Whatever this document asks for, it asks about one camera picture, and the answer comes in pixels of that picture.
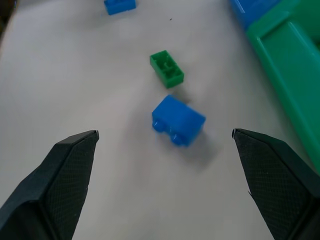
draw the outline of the white table surface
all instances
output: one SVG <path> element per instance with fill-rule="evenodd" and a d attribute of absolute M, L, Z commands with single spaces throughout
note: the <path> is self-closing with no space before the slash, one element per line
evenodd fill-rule
<path fill-rule="evenodd" d="M 168 50 L 185 82 L 166 90 L 149 56 Z M 189 149 L 152 130 L 174 93 L 206 115 Z M 227 0 L 22 2 L 1 46 L 0 205 L 54 143 L 99 130 L 75 240 L 271 240 L 233 128 L 308 159 Z"/>

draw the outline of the blue plastic container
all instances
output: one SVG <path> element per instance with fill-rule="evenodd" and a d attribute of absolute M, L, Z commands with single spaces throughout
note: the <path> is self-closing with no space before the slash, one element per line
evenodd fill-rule
<path fill-rule="evenodd" d="M 109 15 L 118 14 L 136 8 L 136 0 L 106 0 L 105 8 Z"/>
<path fill-rule="evenodd" d="M 167 133 L 177 146 L 188 147 L 201 131 L 206 117 L 168 95 L 152 113 L 152 127 Z"/>
<path fill-rule="evenodd" d="M 281 0 L 230 0 L 235 15 L 245 30 Z"/>

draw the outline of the blue lego brick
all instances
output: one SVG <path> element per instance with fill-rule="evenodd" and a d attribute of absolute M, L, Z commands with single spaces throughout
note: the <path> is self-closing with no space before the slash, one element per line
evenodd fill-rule
<path fill-rule="evenodd" d="M 230 0 L 235 15 L 245 30 L 281 0 Z"/>
<path fill-rule="evenodd" d="M 136 8 L 136 0 L 105 0 L 105 8 L 109 15 L 118 14 Z"/>
<path fill-rule="evenodd" d="M 152 127 L 167 133 L 177 146 L 188 147 L 201 131 L 206 117 L 168 95 L 152 113 Z"/>

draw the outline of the green plastic container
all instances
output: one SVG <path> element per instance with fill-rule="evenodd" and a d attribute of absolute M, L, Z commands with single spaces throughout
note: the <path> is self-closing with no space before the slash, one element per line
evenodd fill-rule
<path fill-rule="evenodd" d="M 166 50 L 151 55 L 150 64 L 167 89 L 183 83 L 185 74 Z"/>
<path fill-rule="evenodd" d="M 246 34 L 320 173 L 320 0 L 282 0 Z"/>

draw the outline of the lego brick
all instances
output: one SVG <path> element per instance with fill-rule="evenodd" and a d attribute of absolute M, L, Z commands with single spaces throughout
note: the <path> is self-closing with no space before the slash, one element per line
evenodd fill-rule
<path fill-rule="evenodd" d="M 105 0 L 105 8 L 109 15 L 118 14 L 136 8 L 136 0 Z"/>
<path fill-rule="evenodd" d="M 201 131 L 206 117 L 168 95 L 152 113 L 152 127 L 165 132 L 176 146 L 188 147 Z"/>
<path fill-rule="evenodd" d="M 185 74 L 166 50 L 151 55 L 150 64 L 167 89 L 184 82 Z"/>
<path fill-rule="evenodd" d="M 246 32 L 320 173 L 319 0 L 282 0 Z"/>
<path fill-rule="evenodd" d="M 235 15 L 246 30 L 281 0 L 230 0 Z"/>

